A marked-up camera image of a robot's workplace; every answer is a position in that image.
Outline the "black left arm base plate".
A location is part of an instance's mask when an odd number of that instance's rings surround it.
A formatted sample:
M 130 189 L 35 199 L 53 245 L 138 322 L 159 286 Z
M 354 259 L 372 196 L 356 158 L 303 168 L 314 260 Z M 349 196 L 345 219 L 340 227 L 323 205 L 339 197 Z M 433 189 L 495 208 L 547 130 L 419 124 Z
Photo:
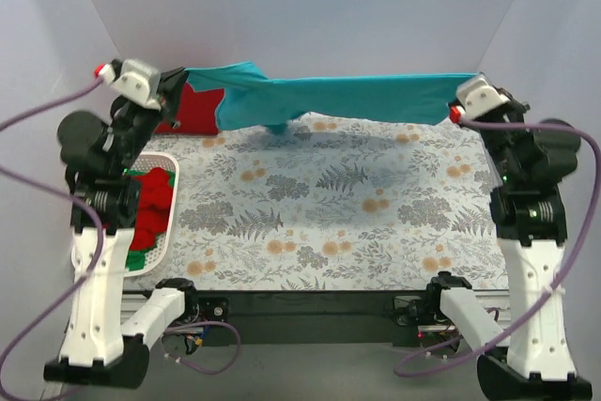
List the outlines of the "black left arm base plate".
M 225 322 L 229 315 L 228 298 L 198 298 L 186 304 L 184 314 L 177 320 L 178 325 L 189 325 L 203 321 Z

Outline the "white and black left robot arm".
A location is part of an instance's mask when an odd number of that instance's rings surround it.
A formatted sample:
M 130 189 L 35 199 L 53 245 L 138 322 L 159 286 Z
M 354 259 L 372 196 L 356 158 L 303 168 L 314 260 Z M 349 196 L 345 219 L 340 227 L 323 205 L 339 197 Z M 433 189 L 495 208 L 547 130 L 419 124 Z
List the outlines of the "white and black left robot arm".
M 114 89 L 109 122 L 78 110 L 60 122 L 57 139 L 72 197 L 71 257 L 78 286 L 65 339 L 44 366 L 47 381 L 138 388 L 150 350 L 175 322 L 194 323 L 200 304 L 193 283 L 164 279 L 127 321 L 121 319 L 126 258 L 134 238 L 141 184 L 128 172 L 155 130 L 174 125 L 185 69 L 160 72 L 136 59 L 98 68 Z

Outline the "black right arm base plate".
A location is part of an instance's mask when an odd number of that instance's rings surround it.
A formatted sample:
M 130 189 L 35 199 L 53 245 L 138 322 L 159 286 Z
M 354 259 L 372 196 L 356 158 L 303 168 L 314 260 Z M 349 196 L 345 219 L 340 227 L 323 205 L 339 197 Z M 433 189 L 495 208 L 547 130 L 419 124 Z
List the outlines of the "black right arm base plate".
M 417 295 L 395 296 L 392 318 L 400 326 L 449 325 L 449 319 L 438 307 Z

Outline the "teal t shirt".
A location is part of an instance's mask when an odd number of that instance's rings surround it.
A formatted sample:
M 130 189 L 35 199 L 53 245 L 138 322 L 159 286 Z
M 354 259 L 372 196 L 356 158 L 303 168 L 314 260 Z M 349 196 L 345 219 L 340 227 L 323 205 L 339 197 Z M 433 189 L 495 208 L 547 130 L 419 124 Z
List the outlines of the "teal t shirt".
M 448 115 L 457 88 L 474 76 L 459 72 L 270 78 L 252 62 L 186 71 L 193 91 L 223 91 L 215 112 L 219 130 L 263 126 L 276 134 L 310 113 L 436 125 Z

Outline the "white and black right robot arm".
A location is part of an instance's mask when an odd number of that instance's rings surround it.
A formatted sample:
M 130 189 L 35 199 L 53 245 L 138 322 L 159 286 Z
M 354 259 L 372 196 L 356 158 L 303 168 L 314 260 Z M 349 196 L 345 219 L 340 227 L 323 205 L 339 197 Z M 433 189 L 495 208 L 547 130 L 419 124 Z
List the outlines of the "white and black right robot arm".
M 477 131 L 499 176 L 490 211 L 505 261 L 511 324 L 480 309 L 467 285 L 449 275 L 431 283 L 424 303 L 436 323 L 452 321 L 477 360 L 490 400 L 589 400 L 591 383 L 572 359 L 565 334 L 562 280 L 576 253 L 566 250 L 560 182 L 578 166 L 586 134 L 559 119 L 528 124 L 526 106 L 475 80 L 450 106 L 456 124 Z

